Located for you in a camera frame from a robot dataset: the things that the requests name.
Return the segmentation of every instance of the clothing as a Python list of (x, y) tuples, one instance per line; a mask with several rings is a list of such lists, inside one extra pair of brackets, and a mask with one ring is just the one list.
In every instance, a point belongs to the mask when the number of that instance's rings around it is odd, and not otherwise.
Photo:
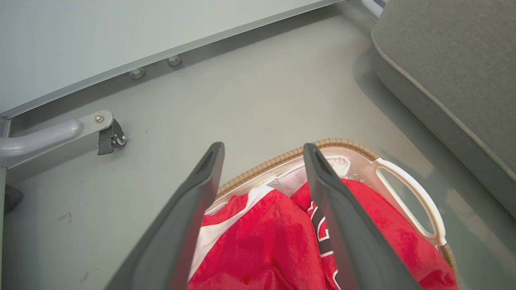
[[(458, 289), (439, 252), (383, 197), (343, 180), (423, 289)], [(346, 289), (308, 183), (292, 198), (268, 186), (204, 216), (188, 289)]]

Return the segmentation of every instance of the cabinet leg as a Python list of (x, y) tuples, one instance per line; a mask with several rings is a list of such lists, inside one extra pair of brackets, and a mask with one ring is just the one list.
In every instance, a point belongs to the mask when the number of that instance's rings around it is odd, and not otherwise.
[(178, 64), (181, 63), (181, 61), (183, 61), (183, 60), (181, 59), (181, 57), (179, 57), (179, 55), (174, 55), (174, 56), (167, 58), (168, 65), (171, 67), (177, 66)]
[(133, 79), (141, 78), (144, 74), (145, 70), (143, 70), (143, 68), (139, 68), (129, 72), (129, 76)]

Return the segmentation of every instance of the gray floor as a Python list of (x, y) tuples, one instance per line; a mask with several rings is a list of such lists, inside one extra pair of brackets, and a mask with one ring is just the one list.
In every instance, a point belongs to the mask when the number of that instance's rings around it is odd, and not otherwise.
[(179, 68), (155, 63), (142, 79), (119, 76), (17, 118), (22, 132), (109, 109), (129, 140), (115, 154), (92, 151), (15, 184), (26, 197), (5, 219), (3, 287), (102, 289), (214, 141), (226, 145), (226, 182), (337, 137), (427, 189), (462, 289), (513, 288), (515, 221), (375, 77), (373, 25), (351, 5), (319, 9), (185, 53)]

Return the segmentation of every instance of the dark object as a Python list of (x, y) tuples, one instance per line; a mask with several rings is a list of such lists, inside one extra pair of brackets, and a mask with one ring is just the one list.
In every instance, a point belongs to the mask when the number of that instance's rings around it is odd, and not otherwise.
[(106, 290), (186, 289), (204, 211), (220, 182), (224, 144), (214, 143), (111, 279)]
[(23, 199), (23, 193), (16, 188), (6, 185), (4, 197), (4, 214), (12, 211)]
[(97, 155), (113, 153), (115, 148), (121, 148), (125, 145), (125, 134), (120, 124), (113, 119), (113, 124), (99, 132), (99, 152)]
[(367, 212), (316, 145), (303, 147), (312, 199), (331, 233), (338, 273), (347, 289), (421, 289)]
[[(185, 289), (205, 210), (217, 193), (224, 145), (214, 143), (136, 244), (106, 290)], [(369, 215), (313, 144), (304, 146), (313, 199), (331, 232), (348, 289), (421, 289)]]

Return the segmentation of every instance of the white fabric lining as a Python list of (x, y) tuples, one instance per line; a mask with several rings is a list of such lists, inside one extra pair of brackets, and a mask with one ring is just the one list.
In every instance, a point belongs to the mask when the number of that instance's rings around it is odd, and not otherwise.
[[(340, 178), (346, 178), (349, 172), (351, 162), (342, 156), (325, 156), (333, 171)], [(291, 197), (296, 191), (308, 181), (307, 171), (304, 163), (289, 169), (280, 176), (272, 178), (267, 185), (275, 188), (288, 197)]]
[(188, 275), (188, 280), (194, 275), (197, 271), (197, 268), (201, 265), (202, 261), (208, 254), (208, 252), (212, 249), (215, 242), (232, 226), (234, 225), (240, 217), (242, 217), (250, 208), (252, 208), (255, 204), (257, 204), (264, 196), (266, 196), (269, 192), (273, 191), (274, 188), (269, 187), (267, 185), (253, 188), (247, 196), (246, 207), (239, 211), (237, 214), (232, 216), (231, 218), (218, 223), (211, 224), (205, 227), (201, 227), (199, 230), (199, 236), (197, 238), (197, 244), (195, 247), (195, 252), (192, 258), (192, 265), (190, 267), (190, 274)]

